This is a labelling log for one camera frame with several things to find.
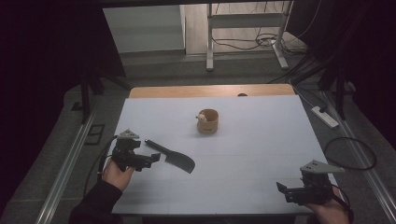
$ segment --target wooden cup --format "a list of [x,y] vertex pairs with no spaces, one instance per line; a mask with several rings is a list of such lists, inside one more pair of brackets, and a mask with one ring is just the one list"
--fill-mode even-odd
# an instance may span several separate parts
[[200,115],[204,114],[205,119],[200,119],[197,116],[197,128],[200,133],[212,134],[218,130],[219,127],[219,113],[214,109],[203,109],[199,112]]

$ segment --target cable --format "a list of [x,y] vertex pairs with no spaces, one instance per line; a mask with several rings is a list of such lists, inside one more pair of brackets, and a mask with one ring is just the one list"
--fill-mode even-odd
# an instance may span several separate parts
[[315,63],[316,61],[315,60],[312,60],[312,62],[311,63],[309,63],[308,65],[306,65],[304,68],[301,68],[301,69],[299,69],[297,72],[302,72],[302,71],[304,71],[306,68],[308,68],[309,66],[311,66],[313,63]]
[[82,197],[85,197],[85,195],[87,194],[88,181],[90,180],[90,177],[91,177],[91,174],[92,174],[92,170],[93,170],[93,168],[95,167],[95,164],[99,161],[100,158],[102,158],[102,160],[103,160],[104,155],[105,155],[105,160],[106,160],[107,157],[109,157],[109,156],[106,156],[106,154],[107,154],[107,152],[108,152],[108,149],[110,148],[111,143],[112,143],[112,142],[114,141],[114,139],[116,139],[117,137],[118,137],[118,136],[115,135],[115,136],[113,136],[113,137],[110,138],[110,140],[106,143],[105,147],[102,149],[102,151],[101,151],[101,153],[99,154],[99,156],[96,157],[95,161],[93,162],[93,164],[92,164],[92,166],[91,166],[91,169],[90,169],[90,171],[88,172],[87,179],[85,180],[84,190],[82,191]]
[[216,44],[218,44],[218,45],[228,46],[228,47],[231,47],[231,48],[234,48],[234,49],[248,50],[248,49],[256,49],[256,48],[260,47],[260,45],[257,45],[257,46],[252,47],[252,48],[242,49],[242,48],[239,48],[239,47],[234,46],[234,45],[219,43],[219,42],[216,41],[216,39],[214,39],[213,37],[212,37],[212,39],[213,39],[213,41],[214,41]]
[[280,80],[280,79],[282,79],[282,78],[284,78],[284,79],[289,78],[292,74],[298,72],[299,69],[301,68],[301,66],[303,66],[303,64],[304,64],[310,57],[311,57],[310,54],[306,54],[306,55],[305,55],[294,67],[292,67],[286,74],[284,74],[284,75],[281,76],[281,77],[277,77],[277,78],[274,78],[274,79],[268,81],[267,84],[271,84],[271,83],[273,83],[273,82],[275,82],[275,81],[278,81],[278,80]]
[[312,21],[311,21],[311,23],[309,24],[309,26],[308,26],[308,27],[306,27],[305,31],[303,31],[303,33],[302,33],[302,34],[295,36],[295,38],[294,38],[294,39],[298,39],[298,38],[300,38],[302,35],[304,35],[304,34],[305,34],[305,33],[306,33],[308,30],[309,30],[309,28],[311,28],[312,24],[313,24],[313,23],[314,23],[314,21],[315,21],[315,18],[316,18],[316,17],[317,17],[317,15],[318,15],[319,8],[320,8],[320,5],[321,5],[321,1],[322,1],[322,0],[319,0],[319,4],[318,4],[318,7],[317,7],[317,11],[315,12],[314,18],[312,19]]
[[262,27],[260,27],[259,32],[256,35],[256,39],[259,38],[260,32],[262,31]]
[[252,11],[250,11],[250,13],[253,13],[254,11],[257,11],[257,7],[258,6],[259,6],[259,2],[256,2],[256,7]]
[[338,188],[338,186],[332,185],[334,187],[336,187],[337,189],[339,189],[341,191],[341,193],[344,195],[344,197],[346,198],[346,202],[344,202],[340,197],[338,197],[337,195],[335,195],[334,193],[332,194],[332,198],[338,202],[341,206],[344,207],[344,209],[347,211],[347,218],[349,220],[349,223],[352,223],[353,220],[355,219],[355,215],[353,210],[350,207],[350,200],[347,197],[347,194],[341,190],[340,188]]
[[[349,25],[348,21],[351,20],[351,17],[353,15],[354,15],[354,13],[348,13],[347,16],[345,16],[343,18],[343,20],[341,22],[339,22],[339,23],[341,23],[341,25],[339,25],[336,29],[334,29],[334,32],[332,33],[332,35],[327,35],[326,38],[323,41],[321,41],[320,43],[316,44],[314,47],[309,47],[308,49],[311,52],[315,52],[322,45],[327,44],[330,41],[334,41],[334,39],[337,39],[338,36],[341,34],[341,32],[345,31],[345,29],[348,27],[348,25]],[[294,80],[291,81],[291,83],[296,85],[296,84],[300,83],[301,81],[305,80],[306,78],[311,77],[314,74],[316,74],[316,73],[322,71],[323,69],[327,68],[327,66],[332,63],[333,59],[335,59],[336,56],[339,56],[338,55],[339,54],[339,48],[337,48],[337,47],[335,47],[335,48],[338,51],[335,51],[332,55],[330,55],[326,60],[324,60],[323,62],[318,64],[316,67],[312,68],[309,71],[306,71],[304,74],[301,74],[299,77],[296,77]]]
[[248,40],[248,39],[216,39],[217,41],[224,41],[224,40],[233,40],[233,41],[246,41],[246,42],[256,42],[256,40]]
[[215,12],[215,14],[218,14],[219,6],[220,6],[220,3],[218,3],[218,6],[216,7],[216,12]]
[[[344,164],[340,163],[339,161],[335,161],[335,160],[333,160],[333,159],[327,157],[327,156],[326,156],[326,152],[327,152],[327,150],[329,149],[330,144],[333,143],[333,142],[335,142],[335,141],[338,141],[338,140],[351,140],[351,141],[356,141],[356,142],[358,142],[358,143],[364,145],[364,147],[367,149],[367,151],[369,151],[369,152],[372,154],[372,156],[373,156],[373,162],[372,162],[372,164],[369,165],[368,167],[357,168],[357,167],[352,167],[352,166],[344,165]],[[334,138],[332,141],[330,141],[330,142],[324,147],[324,149],[323,149],[323,154],[325,155],[325,157],[326,157],[326,159],[327,159],[328,161],[332,161],[332,162],[335,163],[336,165],[341,166],[342,168],[349,169],[349,170],[367,171],[367,170],[373,169],[373,168],[376,166],[376,155],[375,155],[374,151],[373,151],[369,146],[367,146],[367,144],[363,143],[361,140],[358,140],[358,139],[356,139],[356,138],[351,138],[351,137],[338,137],[338,138]]]
[[350,207],[350,200],[349,200],[347,194],[346,194],[340,187],[338,187],[338,186],[336,186],[336,185],[334,185],[334,184],[332,184],[332,186],[340,190],[341,195],[343,195],[343,197],[344,197],[345,200],[346,200],[346,204]]
[[320,100],[320,101],[322,102],[322,104],[324,105],[324,106],[320,106],[320,111],[321,111],[321,112],[324,112],[324,111],[326,110],[326,108],[328,107],[328,105],[326,104],[326,102],[324,102],[320,97],[318,97],[318,96],[317,96],[316,94],[314,94],[312,91],[306,90],[306,89],[304,89],[304,88],[302,88],[302,87],[299,87],[299,86],[293,86],[293,85],[291,85],[291,86],[294,88],[295,91],[297,91],[297,93],[300,95],[300,97],[303,98],[303,100],[306,101],[306,102],[307,102],[309,105],[311,105],[312,107],[315,107],[315,106],[312,105],[311,103],[309,103],[309,102],[301,95],[301,93],[300,93],[297,89],[303,90],[303,91],[305,91],[305,92],[308,92],[308,93],[312,94],[313,96],[315,96],[318,100]]
[[259,30],[259,33],[257,34],[257,36],[256,36],[256,40],[257,39],[259,39],[259,36],[262,36],[262,35],[271,35],[272,37],[265,37],[265,38],[262,38],[262,39],[276,39],[276,37],[277,37],[277,35],[274,35],[274,34],[270,34],[270,33],[264,33],[264,34],[260,34],[260,31],[262,30],[262,28],[260,28],[260,30]]
[[302,51],[302,50],[298,50],[298,49],[289,49],[286,46],[286,42],[285,40],[282,38],[282,40],[280,41],[280,44],[282,45],[282,50],[284,53],[288,54],[288,55],[305,55],[306,52]]
[[273,3],[274,3],[275,12],[277,12],[277,9],[276,9],[276,2],[273,2]]

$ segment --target white table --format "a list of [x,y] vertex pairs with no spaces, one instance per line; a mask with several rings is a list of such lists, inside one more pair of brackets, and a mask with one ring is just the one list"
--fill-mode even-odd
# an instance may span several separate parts
[[[219,112],[213,135],[196,130],[195,116],[204,108]],[[144,143],[150,139],[190,156],[195,169],[188,174],[162,155],[134,173],[114,206],[118,214],[308,213],[286,203],[276,182],[299,188],[300,166],[326,162],[297,95],[127,99],[115,134],[126,129],[140,135],[137,154],[157,153]]]

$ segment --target black curtain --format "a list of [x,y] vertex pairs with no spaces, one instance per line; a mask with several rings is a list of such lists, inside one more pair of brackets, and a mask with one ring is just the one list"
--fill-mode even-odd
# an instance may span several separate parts
[[3,212],[81,72],[98,76],[97,67],[112,76],[125,74],[99,5],[1,2],[0,55]]
[[396,148],[396,20],[394,1],[373,1],[346,50],[354,101]]

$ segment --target aluminum rail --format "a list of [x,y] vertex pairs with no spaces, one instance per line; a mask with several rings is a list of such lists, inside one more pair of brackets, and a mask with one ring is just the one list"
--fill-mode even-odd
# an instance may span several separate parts
[[[352,132],[346,120],[341,120],[334,108],[334,100],[328,92],[321,91],[320,94],[323,96],[324,100],[329,105],[329,110],[332,116],[338,121],[341,132],[346,137],[356,138],[355,134]],[[370,160],[365,154],[361,145],[355,142],[349,143],[351,151],[356,161],[361,167],[370,166]],[[371,186],[376,198],[384,209],[388,216],[390,223],[396,224],[396,202],[391,193],[389,192],[387,186],[382,181],[381,177],[378,175],[376,169],[371,169],[364,172],[369,185]]]
[[85,138],[90,130],[92,121],[96,115],[97,106],[99,105],[101,96],[95,96],[92,100],[92,112],[87,118],[85,124],[81,125],[78,130],[78,134],[70,147],[70,151],[62,164],[61,170],[55,178],[49,195],[44,202],[43,207],[38,215],[35,224],[49,224],[52,221],[53,215],[55,214],[56,208],[58,207],[59,201],[61,200],[62,194],[64,193],[64,188],[66,187],[67,181],[73,171],[76,164],[79,152],[84,145]]

